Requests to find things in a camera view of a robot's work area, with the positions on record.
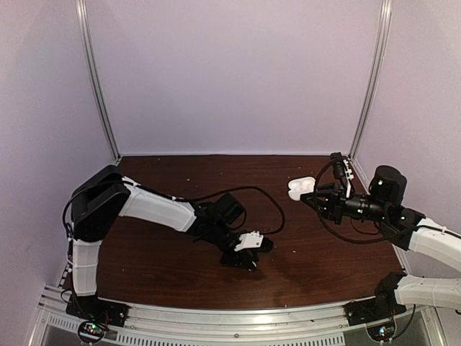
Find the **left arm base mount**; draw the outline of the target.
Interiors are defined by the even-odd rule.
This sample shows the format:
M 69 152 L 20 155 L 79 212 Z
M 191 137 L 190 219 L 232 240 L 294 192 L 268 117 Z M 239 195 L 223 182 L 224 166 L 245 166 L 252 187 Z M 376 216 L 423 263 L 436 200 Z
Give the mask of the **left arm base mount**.
M 124 327 L 128 306 L 106 301 L 97 296 L 71 296 L 66 313 L 80 319 L 96 321 L 103 325 Z

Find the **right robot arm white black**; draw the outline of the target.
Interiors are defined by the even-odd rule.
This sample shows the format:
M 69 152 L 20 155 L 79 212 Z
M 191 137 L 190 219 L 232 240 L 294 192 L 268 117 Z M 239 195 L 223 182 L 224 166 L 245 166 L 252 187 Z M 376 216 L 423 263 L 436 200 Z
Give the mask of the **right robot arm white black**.
M 331 167 L 334 183 L 320 185 L 318 177 L 294 179 L 288 184 L 290 198 L 312 208 L 323 225 L 328 221 L 340 224 L 344 217 L 370 221 L 381 240 L 460 270 L 460 235 L 402 205 L 407 180 L 397 169 L 376 168 L 369 192 L 360 194 L 353 191 L 353 174 L 344 162 L 334 162 Z M 391 273 L 376 287 L 369 310 L 381 319 L 396 306 L 407 304 L 459 311 L 460 279 Z

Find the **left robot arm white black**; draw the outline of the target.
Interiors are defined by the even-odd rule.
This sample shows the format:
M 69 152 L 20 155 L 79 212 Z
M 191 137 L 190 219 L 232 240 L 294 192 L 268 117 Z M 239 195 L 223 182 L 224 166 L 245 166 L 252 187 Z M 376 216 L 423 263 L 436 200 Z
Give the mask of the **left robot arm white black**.
M 229 192 L 215 202 L 192 202 L 149 189 L 114 165 L 103 168 L 73 192 L 63 211 L 76 309 L 88 320 L 104 312 L 103 303 L 95 298 L 99 248 L 119 217 L 149 221 L 206 241 L 221 251 L 222 264 L 255 270 L 264 236 L 231 230 L 245 212 Z

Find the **white charging case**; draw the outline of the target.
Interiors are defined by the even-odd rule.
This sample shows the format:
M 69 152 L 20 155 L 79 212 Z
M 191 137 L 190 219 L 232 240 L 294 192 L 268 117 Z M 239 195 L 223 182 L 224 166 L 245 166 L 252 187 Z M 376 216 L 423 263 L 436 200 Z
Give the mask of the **white charging case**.
M 312 193 L 315 187 L 314 177 L 302 177 L 290 180 L 287 184 L 291 200 L 300 201 L 301 195 Z

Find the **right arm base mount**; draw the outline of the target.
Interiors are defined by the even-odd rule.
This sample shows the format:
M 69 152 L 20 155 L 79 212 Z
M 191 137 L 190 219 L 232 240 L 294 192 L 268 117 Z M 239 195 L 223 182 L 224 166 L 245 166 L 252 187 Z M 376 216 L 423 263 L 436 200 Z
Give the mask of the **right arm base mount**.
M 359 324 L 370 324 L 384 319 L 392 319 L 394 316 L 407 311 L 404 305 L 379 303 L 376 298 L 363 301 L 350 301 L 343 308 L 351 327 Z

